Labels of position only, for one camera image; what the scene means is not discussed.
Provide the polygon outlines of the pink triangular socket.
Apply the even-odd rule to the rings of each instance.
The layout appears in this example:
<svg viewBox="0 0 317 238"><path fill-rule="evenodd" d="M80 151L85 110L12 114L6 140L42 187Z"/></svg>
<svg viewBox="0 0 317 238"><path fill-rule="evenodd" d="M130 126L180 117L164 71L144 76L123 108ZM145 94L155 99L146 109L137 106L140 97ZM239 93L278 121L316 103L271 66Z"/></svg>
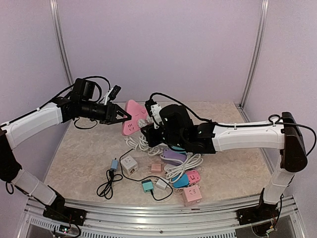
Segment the pink triangular socket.
<svg viewBox="0 0 317 238"><path fill-rule="evenodd" d="M148 112L146 108L134 100L128 100L125 104L125 111L131 115L131 119L122 124L122 135L129 136L138 130L138 121L140 119L146 120Z"/></svg>

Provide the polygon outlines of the pink charger plug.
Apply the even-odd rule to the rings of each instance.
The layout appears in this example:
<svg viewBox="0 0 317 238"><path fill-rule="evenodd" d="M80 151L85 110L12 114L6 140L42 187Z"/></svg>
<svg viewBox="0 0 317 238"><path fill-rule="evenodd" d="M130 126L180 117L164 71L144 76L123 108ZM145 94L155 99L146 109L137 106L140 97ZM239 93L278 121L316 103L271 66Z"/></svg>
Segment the pink charger plug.
<svg viewBox="0 0 317 238"><path fill-rule="evenodd" d="M153 163L148 167L148 170L154 174L160 174L162 172L162 164L161 163Z"/></svg>

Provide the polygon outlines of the white cube socket adapter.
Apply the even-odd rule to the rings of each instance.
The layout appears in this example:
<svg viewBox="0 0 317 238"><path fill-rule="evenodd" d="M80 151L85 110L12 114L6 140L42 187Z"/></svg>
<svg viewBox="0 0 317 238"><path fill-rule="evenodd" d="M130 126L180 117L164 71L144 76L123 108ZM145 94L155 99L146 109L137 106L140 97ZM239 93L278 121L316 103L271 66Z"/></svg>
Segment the white cube socket adapter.
<svg viewBox="0 0 317 238"><path fill-rule="evenodd" d="M139 169L137 161L130 155L121 159L121 165L128 175L134 174Z"/></svg>

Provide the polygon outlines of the white usb charger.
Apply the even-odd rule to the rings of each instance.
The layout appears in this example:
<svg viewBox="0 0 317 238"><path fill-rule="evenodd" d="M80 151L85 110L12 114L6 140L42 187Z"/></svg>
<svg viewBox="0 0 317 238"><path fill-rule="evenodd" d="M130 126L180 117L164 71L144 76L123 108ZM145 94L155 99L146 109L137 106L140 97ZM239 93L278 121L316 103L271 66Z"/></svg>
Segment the white usb charger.
<svg viewBox="0 0 317 238"><path fill-rule="evenodd" d="M159 179L156 180L155 185L159 189L166 190L166 188L169 185L169 181L164 179L164 178L159 178Z"/></svg>

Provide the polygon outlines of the teal usb charger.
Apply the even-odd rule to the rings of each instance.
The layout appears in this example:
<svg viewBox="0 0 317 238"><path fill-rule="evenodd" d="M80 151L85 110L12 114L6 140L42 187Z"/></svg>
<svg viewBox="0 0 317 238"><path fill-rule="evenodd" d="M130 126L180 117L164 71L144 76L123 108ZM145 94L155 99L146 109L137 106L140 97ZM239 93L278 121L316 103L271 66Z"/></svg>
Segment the teal usb charger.
<svg viewBox="0 0 317 238"><path fill-rule="evenodd" d="M153 182L151 179L142 181L141 185L144 193L148 193L154 190Z"/></svg>

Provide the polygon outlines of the light blue charger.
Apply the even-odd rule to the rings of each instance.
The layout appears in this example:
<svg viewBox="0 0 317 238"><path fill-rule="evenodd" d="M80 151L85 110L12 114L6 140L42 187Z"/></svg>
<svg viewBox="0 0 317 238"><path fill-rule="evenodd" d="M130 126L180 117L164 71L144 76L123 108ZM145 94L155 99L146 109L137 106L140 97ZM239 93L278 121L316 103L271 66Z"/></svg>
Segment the light blue charger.
<svg viewBox="0 0 317 238"><path fill-rule="evenodd" d="M118 160L116 158L112 159L111 165L110 165L110 171L116 172L117 168L118 168Z"/></svg>

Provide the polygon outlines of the blue plug adapter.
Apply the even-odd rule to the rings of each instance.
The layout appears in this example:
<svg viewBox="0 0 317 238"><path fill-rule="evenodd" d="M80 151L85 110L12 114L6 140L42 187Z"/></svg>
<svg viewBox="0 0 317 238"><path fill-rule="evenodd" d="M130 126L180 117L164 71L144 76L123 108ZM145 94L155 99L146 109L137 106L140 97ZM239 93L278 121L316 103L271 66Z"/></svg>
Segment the blue plug adapter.
<svg viewBox="0 0 317 238"><path fill-rule="evenodd" d="M174 188L182 188L182 187L186 187L189 185L189 179L188 176L186 174L183 174L181 177L180 176L176 176L174 178L172 178L172 185Z"/></svg>

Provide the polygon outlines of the pink socket adapter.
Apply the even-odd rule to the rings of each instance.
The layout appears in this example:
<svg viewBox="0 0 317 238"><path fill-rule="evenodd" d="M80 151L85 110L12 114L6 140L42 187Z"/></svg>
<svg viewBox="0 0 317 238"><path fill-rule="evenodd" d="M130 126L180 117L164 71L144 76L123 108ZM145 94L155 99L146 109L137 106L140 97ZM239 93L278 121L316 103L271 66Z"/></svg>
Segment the pink socket adapter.
<svg viewBox="0 0 317 238"><path fill-rule="evenodd" d="M189 184L199 183L201 176L197 170L190 170L185 173L188 177Z"/></svg>

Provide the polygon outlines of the pink cube socket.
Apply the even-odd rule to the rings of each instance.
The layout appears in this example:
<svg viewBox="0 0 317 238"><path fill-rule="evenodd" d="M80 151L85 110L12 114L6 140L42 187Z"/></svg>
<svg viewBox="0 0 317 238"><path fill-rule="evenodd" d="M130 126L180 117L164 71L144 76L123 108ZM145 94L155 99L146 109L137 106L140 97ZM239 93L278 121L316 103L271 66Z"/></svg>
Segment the pink cube socket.
<svg viewBox="0 0 317 238"><path fill-rule="evenodd" d="M182 191L182 197L186 207L199 203L203 198L198 185L184 188Z"/></svg>

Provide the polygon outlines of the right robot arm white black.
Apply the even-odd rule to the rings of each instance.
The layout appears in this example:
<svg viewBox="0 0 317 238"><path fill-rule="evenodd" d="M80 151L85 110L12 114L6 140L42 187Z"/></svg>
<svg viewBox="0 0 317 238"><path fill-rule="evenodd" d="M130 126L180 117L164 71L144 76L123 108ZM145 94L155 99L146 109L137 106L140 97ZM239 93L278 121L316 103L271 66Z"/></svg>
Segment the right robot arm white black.
<svg viewBox="0 0 317 238"><path fill-rule="evenodd" d="M269 184L262 190L259 205L253 209L258 220L272 213L295 173L308 164L308 156L301 128L316 132L309 126L298 124L289 112L270 115L268 120L245 123L218 123L199 117L182 102L161 107L153 100L153 93L145 102L153 123L141 128L149 147L163 143L175 152L215 154L226 150L270 148L280 152L280 163Z"/></svg>

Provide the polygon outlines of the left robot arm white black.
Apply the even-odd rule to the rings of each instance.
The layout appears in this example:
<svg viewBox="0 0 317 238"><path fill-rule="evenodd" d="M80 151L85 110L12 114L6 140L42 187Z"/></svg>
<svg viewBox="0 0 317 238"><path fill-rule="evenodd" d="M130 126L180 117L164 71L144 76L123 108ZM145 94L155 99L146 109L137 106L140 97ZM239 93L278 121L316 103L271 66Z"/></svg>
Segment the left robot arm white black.
<svg viewBox="0 0 317 238"><path fill-rule="evenodd" d="M113 103L120 86L110 87L105 95L93 100L96 76L77 78L65 90L33 111L0 125L0 179L39 200L58 220L69 216L65 199L54 189L22 168L13 150L38 133L70 120L86 118L100 124L117 124L131 120L122 107Z"/></svg>

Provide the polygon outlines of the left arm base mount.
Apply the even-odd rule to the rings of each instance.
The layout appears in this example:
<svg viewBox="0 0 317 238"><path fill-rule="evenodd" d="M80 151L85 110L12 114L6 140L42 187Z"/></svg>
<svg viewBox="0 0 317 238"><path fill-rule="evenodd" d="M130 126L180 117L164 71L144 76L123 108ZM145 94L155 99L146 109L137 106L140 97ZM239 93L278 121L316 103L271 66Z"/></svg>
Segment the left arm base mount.
<svg viewBox="0 0 317 238"><path fill-rule="evenodd" d="M55 192L56 198L51 205L45 207L43 216L55 221L82 226L86 219L87 211L65 206L65 198L53 188L51 189Z"/></svg>

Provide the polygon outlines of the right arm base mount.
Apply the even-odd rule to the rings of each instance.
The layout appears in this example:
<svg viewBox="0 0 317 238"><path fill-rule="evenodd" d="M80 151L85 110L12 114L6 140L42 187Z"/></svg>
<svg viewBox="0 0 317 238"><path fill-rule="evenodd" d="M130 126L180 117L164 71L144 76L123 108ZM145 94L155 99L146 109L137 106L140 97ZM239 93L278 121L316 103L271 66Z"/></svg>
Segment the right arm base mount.
<svg viewBox="0 0 317 238"><path fill-rule="evenodd" d="M279 210L277 208L277 204L266 204L264 202L264 188L261 191L258 205L241 208L236 211L239 225L246 225L277 218L278 214Z"/></svg>

